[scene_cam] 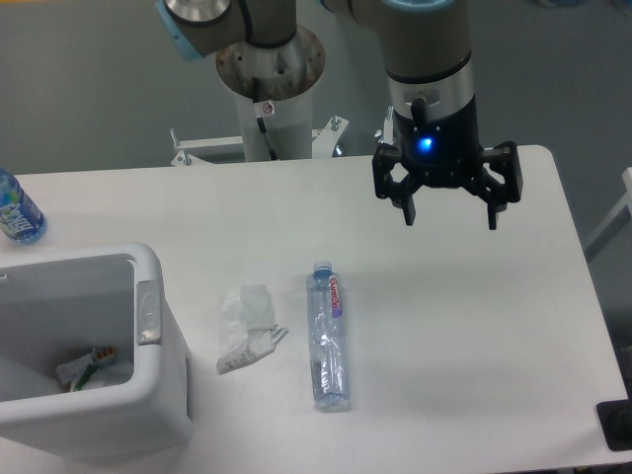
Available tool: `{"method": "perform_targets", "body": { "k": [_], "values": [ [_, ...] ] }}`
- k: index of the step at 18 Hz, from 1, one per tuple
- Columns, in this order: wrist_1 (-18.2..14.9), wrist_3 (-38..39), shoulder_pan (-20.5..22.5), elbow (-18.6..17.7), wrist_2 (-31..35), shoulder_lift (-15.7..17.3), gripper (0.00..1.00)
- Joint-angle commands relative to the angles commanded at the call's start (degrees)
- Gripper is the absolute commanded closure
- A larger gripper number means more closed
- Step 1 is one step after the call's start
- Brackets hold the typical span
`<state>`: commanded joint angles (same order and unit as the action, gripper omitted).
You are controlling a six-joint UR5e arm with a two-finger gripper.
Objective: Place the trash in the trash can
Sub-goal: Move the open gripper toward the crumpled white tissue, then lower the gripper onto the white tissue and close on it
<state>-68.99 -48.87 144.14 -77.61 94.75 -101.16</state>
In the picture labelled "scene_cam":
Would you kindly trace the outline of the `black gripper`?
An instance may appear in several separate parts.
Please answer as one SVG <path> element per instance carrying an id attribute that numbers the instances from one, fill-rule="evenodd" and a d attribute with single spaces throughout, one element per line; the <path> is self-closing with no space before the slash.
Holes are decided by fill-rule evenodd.
<path id="1" fill-rule="evenodd" d="M 496 230 L 499 214 L 521 199 L 517 145 L 505 141 L 482 148 L 475 100 L 444 118 L 427 118 L 426 102 L 421 99 L 409 111 L 409 118 L 394 116 L 401 155 L 395 146 L 379 143 L 372 157 L 376 197 L 390 199 L 402 210 L 406 225 L 412 226 L 416 209 L 410 189 L 463 188 L 487 205 L 488 227 Z M 400 182 L 392 176 L 397 164 L 406 171 Z"/>

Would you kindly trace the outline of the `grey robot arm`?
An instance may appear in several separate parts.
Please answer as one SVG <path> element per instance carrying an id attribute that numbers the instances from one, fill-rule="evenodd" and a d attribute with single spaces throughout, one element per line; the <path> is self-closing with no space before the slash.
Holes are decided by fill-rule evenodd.
<path id="1" fill-rule="evenodd" d="M 215 59 L 234 95 L 249 161 L 312 156 L 311 96 L 326 55 L 293 1 L 159 1 L 158 15 L 187 59 Z M 374 32 L 391 104 L 393 141 L 372 158 L 374 191 L 415 220 L 414 194 L 463 189 L 487 206 L 488 224 L 520 200 L 516 145 L 481 146 L 463 1 L 328 1 L 325 8 Z"/>

